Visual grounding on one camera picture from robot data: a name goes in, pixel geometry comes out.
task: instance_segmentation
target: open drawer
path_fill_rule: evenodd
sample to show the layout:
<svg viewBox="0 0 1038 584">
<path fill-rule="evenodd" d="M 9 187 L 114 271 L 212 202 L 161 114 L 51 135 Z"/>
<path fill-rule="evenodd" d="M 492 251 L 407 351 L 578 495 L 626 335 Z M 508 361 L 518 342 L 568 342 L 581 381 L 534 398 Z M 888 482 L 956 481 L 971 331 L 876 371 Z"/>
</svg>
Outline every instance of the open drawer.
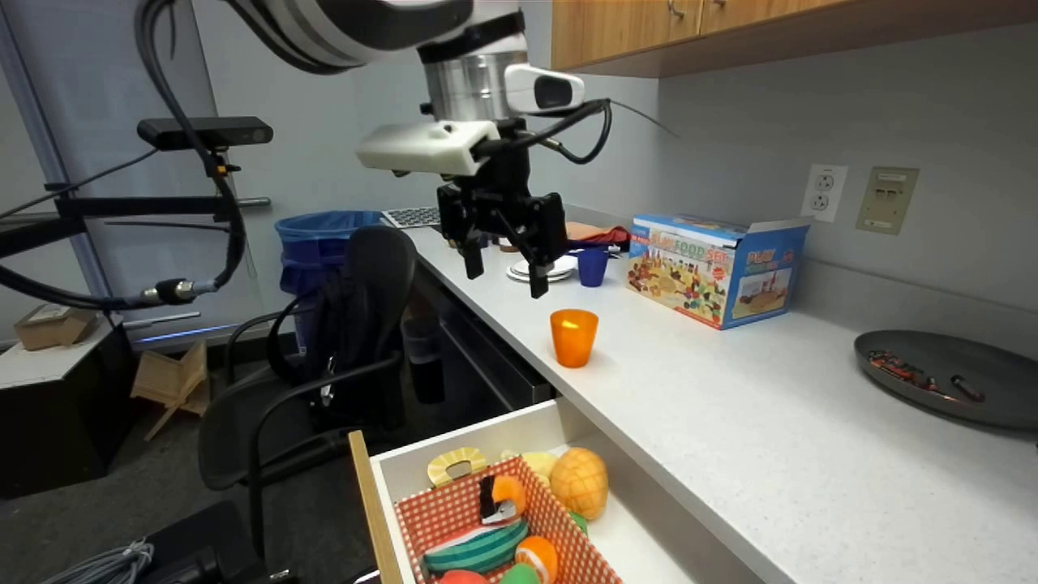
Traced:
<svg viewBox="0 0 1038 584">
<path fill-rule="evenodd" d="M 367 456 L 363 437 L 352 431 L 349 450 L 382 579 L 416 579 L 396 504 L 428 490 L 426 465 L 434 455 L 480 446 L 495 459 L 523 450 L 562 450 L 568 443 L 598 450 L 609 466 L 609 504 L 586 534 L 623 579 L 756 579 L 687 508 L 563 398 L 375 456 Z"/>
</svg>

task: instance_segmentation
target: dark plate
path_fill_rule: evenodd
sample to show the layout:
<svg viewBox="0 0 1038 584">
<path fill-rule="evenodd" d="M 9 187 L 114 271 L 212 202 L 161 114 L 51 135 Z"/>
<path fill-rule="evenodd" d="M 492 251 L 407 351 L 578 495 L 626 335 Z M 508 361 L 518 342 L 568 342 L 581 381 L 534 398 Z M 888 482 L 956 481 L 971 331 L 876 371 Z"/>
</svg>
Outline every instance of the dark plate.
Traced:
<svg viewBox="0 0 1038 584">
<path fill-rule="evenodd" d="M 923 331 L 871 331 L 852 348 L 855 367 L 900 398 L 981 426 L 1038 429 L 1038 361 Z"/>
</svg>

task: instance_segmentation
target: kitchen counter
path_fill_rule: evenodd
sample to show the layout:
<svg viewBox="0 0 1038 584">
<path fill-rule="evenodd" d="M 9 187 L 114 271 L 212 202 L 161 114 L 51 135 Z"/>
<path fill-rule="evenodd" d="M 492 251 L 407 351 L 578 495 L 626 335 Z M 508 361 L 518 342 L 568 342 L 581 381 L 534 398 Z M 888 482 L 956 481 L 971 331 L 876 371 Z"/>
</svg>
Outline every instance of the kitchen counter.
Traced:
<svg viewBox="0 0 1038 584">
<path fill-rule="evenodd" d="M 541 298 L 485 251 L 465 276 L 413 229 L 442 283 L 563 403 L 605 431 L 680 508 L 766 579 L 1033 579 L 1038 450 L 1028 434 L 910 408 L 855 372 L 860 331 L 812 313 L 709 331 L 626 289 L 557 283 Z M 556 362 L 549 313 L 600 313 L 583 371 Z"/>
</svg>

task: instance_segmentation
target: electrical outlet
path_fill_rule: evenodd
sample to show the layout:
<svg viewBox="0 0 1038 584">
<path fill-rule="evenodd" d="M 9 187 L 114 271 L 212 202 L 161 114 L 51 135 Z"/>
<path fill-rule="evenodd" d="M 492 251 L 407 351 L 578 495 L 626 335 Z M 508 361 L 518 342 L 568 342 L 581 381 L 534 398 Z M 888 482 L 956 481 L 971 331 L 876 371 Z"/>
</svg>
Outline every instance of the electrical outlet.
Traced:
<svg viewBox="0 0 1038 584">
<path fill-rule="evenodd" d="M 876 232 L 902 232 L 915 182 L 919 169 L 871 164 L 855 226 Z"/>
<path fill-rule="evenodd" d="M 836 221 L 848 183 L 848 164 L 812 164 L 800 218 Z"/>
</svg>

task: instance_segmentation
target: yellow toy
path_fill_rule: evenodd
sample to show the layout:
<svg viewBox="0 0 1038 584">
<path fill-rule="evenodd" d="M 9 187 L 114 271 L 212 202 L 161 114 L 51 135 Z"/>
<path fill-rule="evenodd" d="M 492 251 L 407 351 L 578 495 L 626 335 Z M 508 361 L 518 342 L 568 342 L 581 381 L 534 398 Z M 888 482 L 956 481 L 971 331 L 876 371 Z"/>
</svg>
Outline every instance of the yellow toy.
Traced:
<svg viewBox="0 0 1038 584">
<path fill-rule="evenodd" d="M 549 472 L 557 456 L 550 450 L 525 450 L 523 459 L 541 482 L 549 482 Z"/>
<path fill-rule="evenodd" d="M 609 472 L 595 450 L 571 446 L 550 466 L 549 485 L 563 508 L 581 513 L 583 520 L 600 520 L 605 508 Z"/>
<path fill-rule="evenodd" d="M 453 470 L 467 466 L 467 472 L 484 472 L 489 466 L 480 446 L 453 446 L 428 459 L 426 475 L 431 485 L 449 485 Z"/>
</svg>

